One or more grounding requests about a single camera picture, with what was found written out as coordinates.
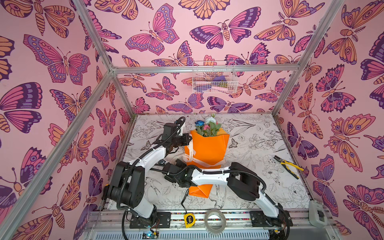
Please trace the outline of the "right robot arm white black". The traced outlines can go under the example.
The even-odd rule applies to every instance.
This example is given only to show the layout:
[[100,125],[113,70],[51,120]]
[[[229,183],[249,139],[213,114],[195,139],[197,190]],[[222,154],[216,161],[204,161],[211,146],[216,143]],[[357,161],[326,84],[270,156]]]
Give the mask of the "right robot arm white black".
[[265,181],[240,163],[232,162],[221,169],[202,169],[177,161],[176,164],[166,163],[162,169],[152,167],[151,171],[162,173],[167,181],[182,188],[227,186],[238,198],[255,203],[259,208],[250,211],[253,227],[281,231],[293,226],[290,213],[266,193]]

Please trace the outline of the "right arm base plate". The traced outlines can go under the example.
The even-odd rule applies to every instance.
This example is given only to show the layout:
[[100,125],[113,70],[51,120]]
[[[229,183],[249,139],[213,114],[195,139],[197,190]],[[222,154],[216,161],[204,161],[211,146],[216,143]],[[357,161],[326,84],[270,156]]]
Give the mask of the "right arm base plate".
[[293,222],[287,212],[278,210],[276,218],[267,217],[262,211],[250,211],[252,227],[264,228],[267,230],[281,231],[287,226],[292,227]]

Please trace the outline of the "clear tape roll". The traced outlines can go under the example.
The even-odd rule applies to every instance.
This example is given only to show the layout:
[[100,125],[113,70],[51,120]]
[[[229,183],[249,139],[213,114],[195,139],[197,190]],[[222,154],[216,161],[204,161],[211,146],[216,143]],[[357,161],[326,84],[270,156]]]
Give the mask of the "clear tape roll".
[[212,235],[220,235],[227,226],[225,215],[217,209],[208,210],[204,217],[206,231]]

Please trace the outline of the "grey plastic clamp device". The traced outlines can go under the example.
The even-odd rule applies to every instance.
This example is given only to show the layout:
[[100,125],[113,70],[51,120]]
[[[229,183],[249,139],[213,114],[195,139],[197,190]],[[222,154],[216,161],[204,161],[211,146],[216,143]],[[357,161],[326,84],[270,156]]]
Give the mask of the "grey plastic clamp device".
[[316,200],[309,202],[309,222],[312,226],[322,229],[328,225],[328,218],[323,205]]

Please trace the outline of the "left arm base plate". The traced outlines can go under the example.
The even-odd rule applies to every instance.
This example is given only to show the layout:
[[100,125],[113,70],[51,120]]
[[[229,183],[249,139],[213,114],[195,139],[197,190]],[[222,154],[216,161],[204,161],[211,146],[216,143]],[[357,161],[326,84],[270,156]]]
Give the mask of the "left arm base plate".
[[148,219],[132,215],[130,220],[130,229],[150,229],[160,228],[168,229],[171,224],[171,212],[156,212]]

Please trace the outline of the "green circuit board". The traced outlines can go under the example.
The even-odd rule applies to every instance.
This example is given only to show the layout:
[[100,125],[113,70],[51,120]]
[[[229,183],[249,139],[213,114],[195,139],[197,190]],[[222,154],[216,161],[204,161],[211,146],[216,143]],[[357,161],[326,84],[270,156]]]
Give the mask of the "green circuit board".
[[159,232],[156,231],[144,231],[142,234],[143,240],[156,240],[159,237]]

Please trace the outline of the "yellow handled pliers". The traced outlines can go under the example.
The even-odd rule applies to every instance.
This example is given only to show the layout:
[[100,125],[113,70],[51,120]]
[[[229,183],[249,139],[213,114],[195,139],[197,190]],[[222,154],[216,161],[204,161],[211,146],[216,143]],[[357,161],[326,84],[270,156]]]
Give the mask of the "yellow handled pliers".
[[276,160],[277,162],[279,162],[283,167],[284,167],[284,169],[290,174],[290,175],[292,175],[295,179],[299,179],[299,176],[297,175],[297,174],[295,174],[290,168],[289,168],[289,166],[291,166],[291,167],[294,167],[295,169],[297,169],[297,170],[299,170],[299,171],[303,171],[304,169],[303,168],[301,168],[301,167],[299,167],[299,166],[297,166],[297,165],[295,165],[295,164],[293,164],[293,163],[291,163],[291,162],[288,162],[288,161],[286,161],[286,160],[284,160],[284,159],[282,159],[282,158],[280,158],[280,157],[278,157],[278,156],[274,156],[274,160]]

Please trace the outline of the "black screwdriver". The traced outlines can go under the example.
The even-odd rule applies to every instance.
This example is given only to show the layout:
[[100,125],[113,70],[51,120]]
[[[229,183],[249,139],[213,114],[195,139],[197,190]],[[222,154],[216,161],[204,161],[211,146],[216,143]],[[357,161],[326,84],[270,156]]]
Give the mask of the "black screwdriver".
[[107,184],[103,188],[103,195],[102,195],[102,201],[105,201],[108,198],[108,191],[109,191],[110,185]]

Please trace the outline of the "white fake rose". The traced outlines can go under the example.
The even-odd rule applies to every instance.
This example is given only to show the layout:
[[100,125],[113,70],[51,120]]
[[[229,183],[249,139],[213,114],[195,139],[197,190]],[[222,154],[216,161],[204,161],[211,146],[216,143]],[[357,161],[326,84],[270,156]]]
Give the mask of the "white fake rose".
[[218,121],[215,119],[215,114],[209,115],[207,118],[205,118],[205,125],[214,124],[216,125]]

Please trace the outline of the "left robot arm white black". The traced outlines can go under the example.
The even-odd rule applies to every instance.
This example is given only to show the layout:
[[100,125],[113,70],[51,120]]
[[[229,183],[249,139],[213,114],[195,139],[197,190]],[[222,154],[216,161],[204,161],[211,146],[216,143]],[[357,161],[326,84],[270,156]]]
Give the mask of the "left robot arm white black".
[[146,152],[131,161],[120,161],[103,189],[102,200],[114,201],[118,210],[130,212],[144,227],[154,226],[158,221],[157,207],[145,198],[146,173],[167,155],[190,143],[192,137],[183,133],[185,121],[185,117],[180,117],[174,123],[166,123],[163,133]]

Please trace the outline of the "orange wrapping paper sheet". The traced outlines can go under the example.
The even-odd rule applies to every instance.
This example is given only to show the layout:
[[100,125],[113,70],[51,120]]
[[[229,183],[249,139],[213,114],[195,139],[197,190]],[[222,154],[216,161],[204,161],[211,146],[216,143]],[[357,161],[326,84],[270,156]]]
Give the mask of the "orange wrapping paper sheet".
[[187,165],[201,169],[218,169],[224,164],[230,135],[220,129],[217,136],[203,137],[196,130],[191,131],[193,149],[185,147]]

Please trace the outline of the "yellow tape measure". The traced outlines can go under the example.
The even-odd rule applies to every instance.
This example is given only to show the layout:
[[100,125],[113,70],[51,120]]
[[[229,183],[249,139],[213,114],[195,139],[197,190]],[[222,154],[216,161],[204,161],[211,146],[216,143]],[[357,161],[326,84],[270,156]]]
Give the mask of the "yellow tape measure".
[[186,228],[191,228],[192,226],[195,225],[195,223],[196,223],[196,218],[195,218],[195,215],[194,215],[193,213],[189,213],[189,212],[187,211],[187,208],[186,208],[185,205],[184,205],[184,203],[185,203],[185,201],[186,201],[188,195],[189,195],[189,190],[186,191],[186,193],[185,193],[185,195],[184,195],[184,197],[183,197],[183,200],[181,201],[181,205],[182,205],[182,207],[183,207],[184,210],[185,210],[185,214],[184,214],[184,223],[185,223],[185,227],[186,227]]

